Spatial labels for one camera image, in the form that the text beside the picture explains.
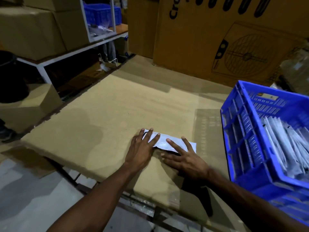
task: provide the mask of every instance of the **blue crate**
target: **blue crate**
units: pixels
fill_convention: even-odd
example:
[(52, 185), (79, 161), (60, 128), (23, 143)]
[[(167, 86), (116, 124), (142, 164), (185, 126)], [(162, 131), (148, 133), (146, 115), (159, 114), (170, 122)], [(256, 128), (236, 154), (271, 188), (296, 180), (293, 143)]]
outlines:
[(309, 97), (238, 81), (221, 108), (230, 179), (309, 226), (309, 183), (284, 175), (264, 116), (309, 129)]
[[(84, 4), (86, 20), (88, 24), (96, 24), (101, 26), (112, 27), (112, 12), (111, 7), (108, 4)], [(121, 24), (121, 8), (114, 7), (115, 10), (115, 23)]]

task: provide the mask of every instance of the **floor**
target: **floor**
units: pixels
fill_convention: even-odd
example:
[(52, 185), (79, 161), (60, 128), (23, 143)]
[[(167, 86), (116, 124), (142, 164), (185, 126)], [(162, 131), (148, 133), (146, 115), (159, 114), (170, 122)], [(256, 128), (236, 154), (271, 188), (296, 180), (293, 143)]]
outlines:
[[(66, 171), (72, 177), (78, 174), (69, 169)], [(93, 187), (95, 184), (93, 179), (82, 175), (77, 182), (88, 187)], [(38, 179), (12, 160), (4, 160), (0, 164), (0, 232), (45, 232), (82, 197), (83, 195), (57, 172)], [(173, 218), (168, 218), (165, 222), (184, 232), (200, 231)], [(104, 232), (112, 231), (165, 232), (167, 230), (117, 207), (104, 230)]]

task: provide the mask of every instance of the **table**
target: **table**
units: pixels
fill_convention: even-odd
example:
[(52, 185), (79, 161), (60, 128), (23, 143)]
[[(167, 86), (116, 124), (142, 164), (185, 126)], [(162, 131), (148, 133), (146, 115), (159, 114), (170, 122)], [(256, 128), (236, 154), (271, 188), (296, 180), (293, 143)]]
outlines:
[(50, 80), (50, 78), (49, 78), (49, 76), (48, 76), (48, 74), (47, 74), (47, 72), (44, 68), (45, 66), (50, 65), (50, 64), (55, 63), (55, 62), (58, 62), (62, 59), (71, 57), (75, 54), (79, 54), (81, 52), (84, 52), (84, 51), (89, 50), (91, 48), (97, 47), (99, 45), (103, 45), (103, 44), (108, 43), (108, 42), (115, 40), (117, 38), (127, 37), (127, 36), (128, 36), (128, 25), (127, 24), (120, 24), (120, 25), (116, 26), (116, 35), (111, 36), (111, 37), (106, 38), (106, 39), (103, 39), (103, 40), (100, 40), (100, 41), (97, 41), (97, 42), (94, 42), (94, 43), (90, 43), (89, 45), (86, 45), (86, 46), (84, 46), (80, 49), (76, 49), (76, 50), (73, 50), (71, 52), (67, 52), (67, 53), (62, 54), (62, 55), (56, 55), (56, 56), (53, 56), (53, 57), (48, 57), (48, 58), (42, 59), (40, 61), (34, 61), (34, 60), (31, 60), (31, 59), (27, 59), (27, 58), (17, 58), (17, 60), (20, 61), (20, 62), (23, 62), (23, 63), (26, 63), (26, 64), (29, 64), (31, 66), (36, 67), (38, 72), (40, 73), (41, 77), (45, 81), (45, 83), (52, 84), (52, 81)]
[[(21, 142), (37, 153), (102, 181), (124, 162), (142, 127), (197, 143), (197, 153), (229, 177), (220, 108), (232, 88), (152, 65), (135, 56), (120, 69), (36, 126)], [(212, 191), (214, 215), (180, 190), (183, 178), (155, 153), (127, 191), (217, 231), (245, 231), (238, 216)]]

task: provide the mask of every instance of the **black bucket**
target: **black bucket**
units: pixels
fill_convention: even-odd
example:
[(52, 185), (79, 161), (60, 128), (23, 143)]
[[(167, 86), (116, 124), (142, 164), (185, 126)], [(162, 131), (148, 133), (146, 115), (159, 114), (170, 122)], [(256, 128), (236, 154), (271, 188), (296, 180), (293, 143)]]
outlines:
[(11, 52), (0, 50), (0, 103), (18, 102), (29, 95), (16, 59)]

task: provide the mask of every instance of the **person's foot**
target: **person's foot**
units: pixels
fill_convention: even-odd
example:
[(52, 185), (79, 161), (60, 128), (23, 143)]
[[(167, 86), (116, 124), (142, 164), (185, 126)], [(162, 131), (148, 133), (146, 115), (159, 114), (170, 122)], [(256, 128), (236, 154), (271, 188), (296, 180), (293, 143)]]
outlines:
[(0, 140), (5, 142), (10, 140), (11, 138), (15, 137), (17, 135), (17, 133), (12, 130), (12, 129), (8, 129), (5, 126), (0, 126)]

